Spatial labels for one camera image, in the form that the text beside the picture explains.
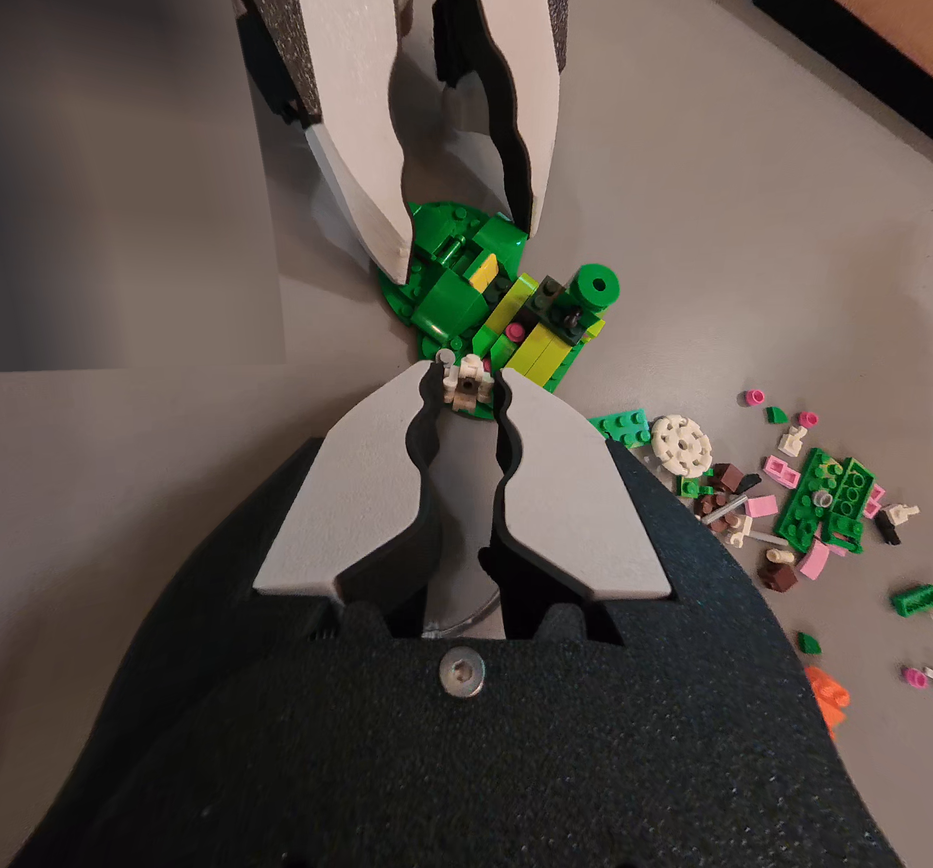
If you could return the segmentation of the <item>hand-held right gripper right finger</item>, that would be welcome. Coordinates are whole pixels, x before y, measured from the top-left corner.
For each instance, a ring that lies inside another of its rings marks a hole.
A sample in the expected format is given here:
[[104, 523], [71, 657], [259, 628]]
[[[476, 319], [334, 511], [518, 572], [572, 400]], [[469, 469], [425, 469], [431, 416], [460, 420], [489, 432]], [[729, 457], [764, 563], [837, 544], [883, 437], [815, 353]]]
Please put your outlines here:
[[514, 369], [496, 374], [494, 527], [505, 546], [589, 601], [672, 594], [605, 437]]

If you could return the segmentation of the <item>dark green lego plate pair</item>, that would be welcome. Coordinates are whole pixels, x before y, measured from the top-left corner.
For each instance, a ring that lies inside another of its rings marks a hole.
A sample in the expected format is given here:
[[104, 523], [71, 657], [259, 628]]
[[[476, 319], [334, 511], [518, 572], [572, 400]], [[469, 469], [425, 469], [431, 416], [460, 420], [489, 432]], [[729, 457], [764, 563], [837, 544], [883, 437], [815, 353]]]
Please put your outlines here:
[[800, 553], [820, 538], [827, 545], [859, 555], [863, 552], [862, 515], [874, 486], [873, 473], [857, 459], [850, 456], [840, 462], [813, 447], [774, 534]]

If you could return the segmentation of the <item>orange lego brick separator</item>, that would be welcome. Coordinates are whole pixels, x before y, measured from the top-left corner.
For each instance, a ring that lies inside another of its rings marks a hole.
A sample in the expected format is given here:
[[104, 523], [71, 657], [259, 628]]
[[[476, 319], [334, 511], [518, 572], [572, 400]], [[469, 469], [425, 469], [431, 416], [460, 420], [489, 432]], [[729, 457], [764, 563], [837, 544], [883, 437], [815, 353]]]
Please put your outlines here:
[[850, 694], [845, 687], [817, 666], [808, 665], [803, 672], [810, 682], [830, 737], [836, 738], [837, 728], [846, 720], [846, 709], [851, 703]]

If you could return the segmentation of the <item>pile of pink brown lego pieces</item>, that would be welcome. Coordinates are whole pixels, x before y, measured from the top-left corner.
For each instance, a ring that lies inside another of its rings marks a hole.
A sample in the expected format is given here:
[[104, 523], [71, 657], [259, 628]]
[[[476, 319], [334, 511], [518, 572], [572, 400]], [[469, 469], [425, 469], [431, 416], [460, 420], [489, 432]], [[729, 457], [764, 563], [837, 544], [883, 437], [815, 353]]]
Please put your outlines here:
[[[820, 538], [813, 540], [807, 552], [800, 553], [774, 534], [787, 499], [799, 484], [809, 452], [799, 466], [792, 465], [790, 457], [771, 454], [756, 473], [744, 473], [726, 463], [710, 467], [696, 479], [674, 479], [674, 492], [683, 500], [694, 501], [696, 517], [729, 547], [740, 549], [753, 542], [766, 546], [758, 574], [766, 589], [778, 593], [787, 592], [799, 579], [817, 580], [832, 556], [857, 556], [827, 545]], [[862, 515], [863, 550], [870, 524], [874, 524], [883, 543], [898, 546], [902, 527], [918, 514], [920, 508], [916, 505], [889, 501], [875, 478]]]

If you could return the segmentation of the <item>white round lego plate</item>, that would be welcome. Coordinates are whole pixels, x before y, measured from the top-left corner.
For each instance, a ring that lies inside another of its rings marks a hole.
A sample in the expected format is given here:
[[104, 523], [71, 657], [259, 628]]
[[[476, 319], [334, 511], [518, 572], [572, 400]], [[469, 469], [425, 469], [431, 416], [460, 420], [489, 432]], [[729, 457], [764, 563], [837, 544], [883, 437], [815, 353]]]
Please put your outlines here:
[[711, 442], [688, 417], [659, 417], [651, 430], [651, 447], [661, 465], [675, 476], [696, 479], [712, 467]]

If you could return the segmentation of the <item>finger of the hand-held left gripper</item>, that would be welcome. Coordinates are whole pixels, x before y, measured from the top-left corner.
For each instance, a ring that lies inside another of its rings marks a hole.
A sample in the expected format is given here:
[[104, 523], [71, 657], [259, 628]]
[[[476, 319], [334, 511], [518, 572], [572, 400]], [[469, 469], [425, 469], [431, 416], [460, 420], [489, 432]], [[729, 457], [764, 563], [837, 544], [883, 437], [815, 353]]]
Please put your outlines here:
[[559, 112], [548, 0], [455, 0], [455, 36], [469, 66], [455, 87], [455, 128], [492, 139], [512, 220], [535, 235]]
[[410, 273], [414, 226], [390, 112], [400, 16], [411, 0], [298, 0], [321, 119], [306, 132], [339, 208], [381, 271]]

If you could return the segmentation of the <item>bright green lego plate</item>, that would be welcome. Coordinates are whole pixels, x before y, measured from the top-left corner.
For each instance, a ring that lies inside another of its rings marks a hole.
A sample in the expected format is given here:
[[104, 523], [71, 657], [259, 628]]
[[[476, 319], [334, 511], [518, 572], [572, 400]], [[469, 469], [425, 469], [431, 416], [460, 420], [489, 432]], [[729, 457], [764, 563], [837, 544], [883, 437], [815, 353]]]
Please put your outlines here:
[[608, 440], [623, 444], [627, 449], [649, 445], [651, 430], [646, 413], [638, 408], [608, 416], [592, 417], [589, 422]]

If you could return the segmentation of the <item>small white lego flower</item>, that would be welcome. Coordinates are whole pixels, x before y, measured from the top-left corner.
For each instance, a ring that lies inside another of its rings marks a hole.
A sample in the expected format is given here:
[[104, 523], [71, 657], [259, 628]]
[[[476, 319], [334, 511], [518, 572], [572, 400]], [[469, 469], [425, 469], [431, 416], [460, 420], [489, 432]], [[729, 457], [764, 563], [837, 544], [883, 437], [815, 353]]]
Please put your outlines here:
[[493, 417], [495, 380], [485, 361], [474, 353], [459, 362], [449, 359], [442, 379], [443, 403], [461, 415], [482, 419]]

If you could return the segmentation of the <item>green lego build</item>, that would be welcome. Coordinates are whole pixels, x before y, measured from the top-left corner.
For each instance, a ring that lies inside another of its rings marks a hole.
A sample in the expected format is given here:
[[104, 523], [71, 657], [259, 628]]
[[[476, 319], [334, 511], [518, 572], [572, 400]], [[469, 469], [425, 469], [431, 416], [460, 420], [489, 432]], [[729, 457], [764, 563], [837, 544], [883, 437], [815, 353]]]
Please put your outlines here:
[[451, 201], [410, 203], [414, 250], [405, 284], [379, 272], [391, 310], [417, 332], [423, 360], [467, 353], [494, 376], [511, 368], [554, 392], [619, 300], [616, 273], [581, 265], [567, 284], [519, 269], [527, 234], [501, 213]]

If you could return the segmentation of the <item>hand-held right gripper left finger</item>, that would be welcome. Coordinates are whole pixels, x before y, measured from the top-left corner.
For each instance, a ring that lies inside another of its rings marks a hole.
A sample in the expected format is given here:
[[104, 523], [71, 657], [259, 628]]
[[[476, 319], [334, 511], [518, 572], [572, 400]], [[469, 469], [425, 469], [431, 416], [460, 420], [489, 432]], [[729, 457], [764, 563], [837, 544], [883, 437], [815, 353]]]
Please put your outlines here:
[[398, 609], [426, 587], [441, 522], [428, 468], [444, 370], [420, 361], [327, 434], [253, 586]]

